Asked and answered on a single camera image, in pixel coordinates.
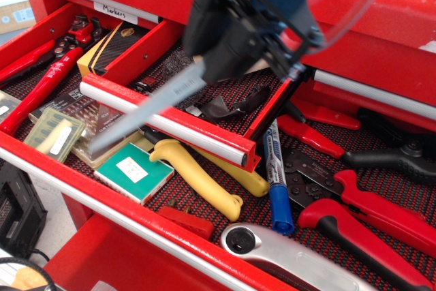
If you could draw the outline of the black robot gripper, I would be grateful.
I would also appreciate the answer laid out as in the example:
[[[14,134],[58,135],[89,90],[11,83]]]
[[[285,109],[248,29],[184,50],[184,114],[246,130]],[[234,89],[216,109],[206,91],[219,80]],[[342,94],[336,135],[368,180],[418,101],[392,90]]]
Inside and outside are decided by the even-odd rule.
[[[183,43],[200,56],[206,82],[238,78],[260,59],[280,78],[324,34],[307,0],[193,0]]]

